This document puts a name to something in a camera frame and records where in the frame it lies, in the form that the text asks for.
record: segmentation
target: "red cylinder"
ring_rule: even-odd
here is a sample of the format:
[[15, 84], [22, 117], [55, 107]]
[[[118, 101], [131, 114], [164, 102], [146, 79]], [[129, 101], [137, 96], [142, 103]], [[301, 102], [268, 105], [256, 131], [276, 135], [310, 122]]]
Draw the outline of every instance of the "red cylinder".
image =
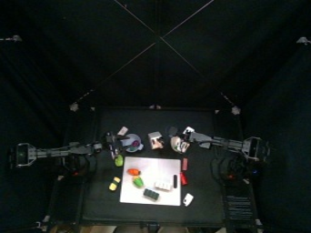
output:
[[181, 173], [181, 181], [182, 181], [182, 185], [186, 186], [189, 184], [188, 177], [184, 172]]

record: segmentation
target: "green object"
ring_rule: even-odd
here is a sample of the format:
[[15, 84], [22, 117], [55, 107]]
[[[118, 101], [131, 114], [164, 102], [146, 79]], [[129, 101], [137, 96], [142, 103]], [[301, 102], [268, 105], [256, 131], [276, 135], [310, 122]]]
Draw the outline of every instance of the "green object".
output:
[[143, 195], [147, 196], [147, 197], [150, 197], [154, 200], [160, 199], [160, 194], [155, 191], [153, 191], [151, 189], [146, 189], [143, 191]]
[[123, 166], [123, 156], [122, 155], [118, 155], [117, 159], [115, 159], [115, 165], [118, 167], [122, 167]]
[[138, 187], [143, 187], [142, 177], [134, 176], [134, 177], [133, 177], [133, 183], [134, 183]]

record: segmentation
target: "toy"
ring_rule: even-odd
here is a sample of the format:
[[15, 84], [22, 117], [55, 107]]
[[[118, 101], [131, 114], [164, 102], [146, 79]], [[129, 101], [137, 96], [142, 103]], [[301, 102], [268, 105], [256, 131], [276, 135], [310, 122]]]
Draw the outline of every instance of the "toy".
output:
[[123, 156], [122, 155], [118, 155], [117, 159], [115, 159], [115, 165], [118, 167], [122, 167], [123, 166]]
[[143, 149], [143, 144], [142, 144], [142, 139], [138, 135], [135, 134], [129, 134], [126, 135], [129, 139], [122, 140], [122, 145], [123, 147], [127, 148], [127, 151], [130, 153], [137, 152], [138, 150]]
[[147, 197], [150, 197], [154, 200], [160, 199], [160, 194], [155, 191], [153, 191], [151, 189], [146, 189], [143, 191], [143, 195], [147, 196]]
[[170, 140], [172, 148], [181, 154], [186, 153], [190, 143], [185, 141], [181, 137], [173, 137]]
[[133, 183], [134, 183], [138, 187], [143, 187], [142, 177], [134, 176], [134, 177], [133, 177]]
[[193, 200], [194, 200], [194, 196], [190, 193], [188, 193], [188, 195], [186, 195], [186, 197], [184, 199], [185, 205], [189, 206], [190, 203], [193, 202]]
[[129, 173], [133, 175], [133, 176], [139, 176], [142, 174], [142, 171], [137, 168], [131, 168], [129, 169]]
[[181, 181], [185, 186], [189, 184], [188, 177], [184, 172], [181, 173]]
[[110, 189], [111, 189], [113, 191], [117, 190], [121, 181], [122, 181], [122, 179], [121, 179], [119, 177], [115, 177], [115, 178], [114, 178], [114, 181], [113, 181], [111, 186], [110, 186]]
[[127, 127], [122, 127], [122, 129], [121, 129], [118, 135], [125, 136], [125, 135], [127, 134], [127, 132], [129, 132], [129, 128], [127, 128]]
[[185, 158], [184, 158], [184, 171], [186, 171], [188, 168], [189, 168], [189, 158], [185, 157]]
[[164, 181], [158, 180], [158, 181], [155, 182], [155, 187], [158, 187], [158, 188], [161, 188], [161, 189], [165, 189], [165, 190], [170, 191], [170, 190], [172, 190], [172, 183], [164, 182]]
[[161, 133], [160, 132], [150, 133], [149, 137], [150, 137], [151, 149], [164, 148], [165, 141]]

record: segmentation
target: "red object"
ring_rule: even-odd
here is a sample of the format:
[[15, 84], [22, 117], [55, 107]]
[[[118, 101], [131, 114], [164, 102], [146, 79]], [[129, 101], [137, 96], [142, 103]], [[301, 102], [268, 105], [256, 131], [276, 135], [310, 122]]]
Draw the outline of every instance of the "red object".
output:
[[133, 175], [133, 176], [139, 176], [142, 174], [142, 171], [137, 168], [131, 168], [129, 169], [129, 173]]
[[184, 171], [186, 171], [189, 168], [189, 158], [184, 158]]
[[186, 186], [189, 184], [188, 177], [184, 172], [181, 173], [181, 181], [182, 181], [182, 185]]
[[229, 179], [236, 179], [236, 178], [237, 178], [236, 175], [233, 174], [229, 175]]

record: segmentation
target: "black curtain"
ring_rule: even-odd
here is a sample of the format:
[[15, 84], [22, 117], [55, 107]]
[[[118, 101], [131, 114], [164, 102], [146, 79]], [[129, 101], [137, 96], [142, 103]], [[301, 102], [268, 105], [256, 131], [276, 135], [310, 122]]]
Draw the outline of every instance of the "black curtain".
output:
[[256, 188], [262, 221], [274, 232], [311, 231], [310, 61], [311, 46], [301, 45], [244, 111], [246, 136], [272, 145], [272, 162]]
[[[17, 32], [5, 22], [2, 37], [11, 38]], [[9, 149], [25, 142], [62, 146], [69, 122], [70, 107], [30, 54], [23, 43], [0, 42], [0, 231], [43, 219], [51, 192], [41, 166], [7, 170]]]

